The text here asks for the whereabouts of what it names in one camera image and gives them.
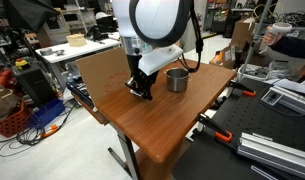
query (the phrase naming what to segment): red basket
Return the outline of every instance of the red basket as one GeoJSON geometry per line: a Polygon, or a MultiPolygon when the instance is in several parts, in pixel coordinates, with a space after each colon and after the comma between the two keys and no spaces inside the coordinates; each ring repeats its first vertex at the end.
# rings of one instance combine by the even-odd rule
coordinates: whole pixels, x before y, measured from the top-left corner
{"type": "Polygon", "coordinates": [[[31,115],[31,110],[25,106],[23,100],[12,112],[14,113],[0,121],[0,134],[7,138],[25,130],[31,115]]]}

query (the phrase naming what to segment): wooden table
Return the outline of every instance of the wooden table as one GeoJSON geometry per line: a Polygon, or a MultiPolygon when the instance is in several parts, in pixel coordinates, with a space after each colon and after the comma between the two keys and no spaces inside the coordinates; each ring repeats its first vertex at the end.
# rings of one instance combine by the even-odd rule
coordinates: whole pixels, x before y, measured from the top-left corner
{"type": "Polygon", "coordinates": [[[132,95],[124,88],[95,102],[100,114],[118,131],[133,179],[145,176],[142,171],[140,175],[131,140],[154,162],[165,163],[196,123],[197,113],[205,112],[235,77],[234,71],[201,64],[197,73],[190,74],[187,90],[174,93],[167,90],[163,73],[173,67],[182,66],[174,62],[159,71],[151,89],[152,101],[132,95]]]}

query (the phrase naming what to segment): metal cup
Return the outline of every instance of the metal cup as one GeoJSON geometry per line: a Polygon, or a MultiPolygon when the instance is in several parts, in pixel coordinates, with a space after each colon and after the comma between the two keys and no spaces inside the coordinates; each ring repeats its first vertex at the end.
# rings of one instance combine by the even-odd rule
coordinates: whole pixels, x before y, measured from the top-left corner
{"type": "Polygon", "coordinates": [[[172,68],[167,70],[167,83],[168,90],[172,92],[185,91],[188,85],[189,72],[182,68],[172,68]]]}

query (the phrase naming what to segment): person's arm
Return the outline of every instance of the person's arm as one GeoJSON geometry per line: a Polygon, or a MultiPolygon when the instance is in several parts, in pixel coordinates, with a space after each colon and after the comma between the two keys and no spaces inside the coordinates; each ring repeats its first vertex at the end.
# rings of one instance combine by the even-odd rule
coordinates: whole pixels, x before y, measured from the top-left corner
{"type": "Polygon", "coordinates": [[[305,58],[305,40],[283,36],[271,49],[291,57],[305,58]]]}

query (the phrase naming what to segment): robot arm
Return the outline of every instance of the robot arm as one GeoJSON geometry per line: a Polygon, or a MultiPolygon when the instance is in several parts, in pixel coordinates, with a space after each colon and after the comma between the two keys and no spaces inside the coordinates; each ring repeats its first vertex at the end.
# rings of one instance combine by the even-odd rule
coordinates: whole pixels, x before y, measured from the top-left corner
{"type": "Polygon", "coordinates": [[[173,44],[195,15],[190,12],[193,0],[113,0],[112,5],[131,70],[132,78],[126,85],[152,100],[150,89],[158,70],[183,53],[173,44]]]}

